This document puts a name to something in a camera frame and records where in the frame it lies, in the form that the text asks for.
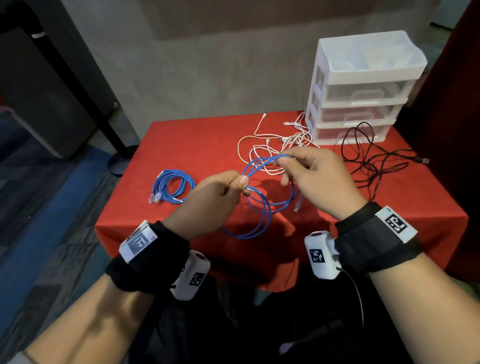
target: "table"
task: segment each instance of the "table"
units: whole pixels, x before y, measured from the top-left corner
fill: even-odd
[[[295,129],[283,122],[294,121],[299,112],[269,113],[259,133],[292,135]],[[96,233],[111,257],[120,243],[143,221],[164,219],[177,205],[149,204],[148,197],[157,175],[164,169],[180,169],[198,183],[226,170],[245,167],[237,155],[237,142],[252,135],[261,114],[154,122],[141,142],[125,174],[105,205],[95,225]],[[240,145],[244,159],[258,139]],[[280,142],[272,140],[272,145]],[[387,150],[408,148],[392,128],[381,145]],[[339,146],[330,146],[339,152]],[[347,163],[352,170],[355,165]],[[259,171],[250,180],[273,201],[289,197],[280,176]],[[360,190],[364,196],[366,189]],[[389,205],[419,231],[425,252],[445,269],[467,225],[467,215],[435,179],[427,166],[411,163],[406,169],[383,176],[375,199]],[[236,240],[221,231],[194,240],[191,249],[204,253],[212,262],[211,274],[269,291],[284,291],[296,283],[299,267],[308,265],[303,239],[312,231],[329,230],[336,236],[335,220],[304,200],[295,213],[294,203],[275,214],[266,232],[254,239]],[[242,197],[226,228],[247,232],[259,221],[259,214]]]

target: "stanchion base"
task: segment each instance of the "stanchion base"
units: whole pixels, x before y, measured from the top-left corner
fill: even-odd
[[[135,154],[138,146],[128,146],[127,149],[132,153],[132,157]],[[108,171],[114,176],[121,177],[127,169],[128,164],[132,157],[125,159],[119,156],[118,153],[115,153],[112,158],[108,161]]]

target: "tangled white cable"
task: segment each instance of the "tangled white cable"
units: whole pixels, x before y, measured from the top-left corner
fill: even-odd
[[[260,128],[260,125],[262,124],[262,121],[265,119],[267,116],[266,113],[263,114],[262,118],[260,119],[260,122],[258,123],[257,129],[253,132],[253,135],[246,135],[243,138],[241,138],[237,144],[237,153],[240,157],[240,159],[245,162],[246,164],[249,164],[252,160],[260,158],[261,156],[258,154],[258,150],[266,150],[270,156],[272,157],[274,154],[280,154],[282,151],[284,151],[287,148],[291,148],[293,146],[308,146],[309,144],[312,144],[316,146],[317,148],[320,148],[317,144],[315,144],[312,140],[312,136],[310,135],[310,132],[308,128],[304,125],[301,124],[302,118],[305,116],[305,111],[303,111],[298,118],[294,122],[284,122],[284,125],[292,125],[297,129],[298,131],[290,136],[281,136],[277,134],[257,134],[258,129]],[[248,138],[256,138],[256,139],[265,139],[265,144],[262,145],[254,145],[253,148],[249,152],[249,159],[250,161],[246,161],[242,158],[240,155],[240,143]],[[280,139],[283,142],[282,148],[280,150],[276,150],[273,148],[269,143],[271,139]],[[271,176],[275,176],[278,174],[283,173],[283,168],[270,168],[268,169],[267,166],[264,166],[261,168],[265,172],[267,172]]]

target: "black wristband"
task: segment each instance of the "black wristband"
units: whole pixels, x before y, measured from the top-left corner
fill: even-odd
[[[335,248],[346,264],[356,270],[375,272],[417,257],[422,245],[415,237],[403,243],[375,214],[382,208],[367,203],[359,211],[336,224]]]
[[[157,235],[141,253],[126,263],[121,255],[111,260],[105,273],[126,292],[157,294],[178,278],[189,257],[189,242],[168,230],[160,221],[150,224]]]

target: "patterned carpet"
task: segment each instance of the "patterned carpet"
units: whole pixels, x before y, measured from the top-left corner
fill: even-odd
[[[0,148],[0,364],[103,273],[109,257],[94,224],[119,180],[106,171],[105,152],[86,146],[57,159],[20,136]],[[45,257],[25,257],[38,255],[32,246]]]

